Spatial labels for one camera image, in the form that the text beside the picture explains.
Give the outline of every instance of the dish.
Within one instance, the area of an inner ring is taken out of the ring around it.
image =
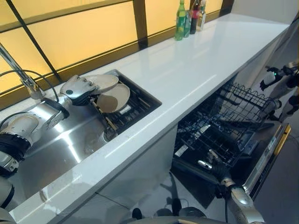
[[[99,95],[97,105],[104,113],[113,113],[122,109],[129,97],[130,89],[124,84],[117,84],[111,90]]]
[[[93,91],[94,95],[98,95],[114,88],[118,83],[118,77],[114,75],[91,75],[86,76],[87,80],[92,81],[98,87]]]

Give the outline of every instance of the sink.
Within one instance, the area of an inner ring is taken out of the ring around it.
[[[61,121],[27,151],[18,172],[9,178],[15,194],[9,210],[73,168],[107,142],[95,107],[72,106]]]
[[[130,88],[129,109],[101,115],[93,105],[71,106],[70,116],[47,131],[26,152],[18,172],[9,178],[15,193],[7,210],[14,209],[99,150],[107,144],[107,139],[115,136],[111,133],[121,134],[161,105],[118,70],[106,74],[118,76],[119,82]]]

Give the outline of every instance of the glass bottle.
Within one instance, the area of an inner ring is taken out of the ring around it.
[[[186,19],[185,19],[185,27],[184,27],[184,37],[188,37],[190,34],[190,25],[191,25],[191,16],[190,11],[186,10]]]
[[[196,26],[199,17],[199,7],[200,7],[199,0],[195,0],[195,2],[192,5],[192,19],[191,19],[190,34],[195,34],[196,32]]]
[[[179,1],[179,7],[177,11],[177,28],[176,34],[174,35],[174,39],[180,41],[183,39],[184,36],[184,27],[185,27],[185,18],[186,18],[186,11],[184,7],[184,0]]]
[[[197,30],[202,31],[206,21],[206,0],[201,1]]]

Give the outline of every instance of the faucet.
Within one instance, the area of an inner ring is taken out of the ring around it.
[[[18,63],[11,57],[8,51],[4,48],[4,46],[0,43],[0,55],[3,59],[16,71],[18,76],[21,79],[21,82],[26,86],[30,97],[33,99],[42,99],[45,95],[44,91],[39,87],[39,85],[33,80],[33,78],[27,75],[22,68],[18,65]]]

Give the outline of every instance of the white countertop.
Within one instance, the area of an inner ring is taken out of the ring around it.
[[[112,69],[138,84],[162,105],[43,189],[10,214],[20,224],[45,224],[88,196],[170,130],[289,25],[229,14],[180,42],[168,39],[87,74]],[[25,100],[5,117],[34,103]]]

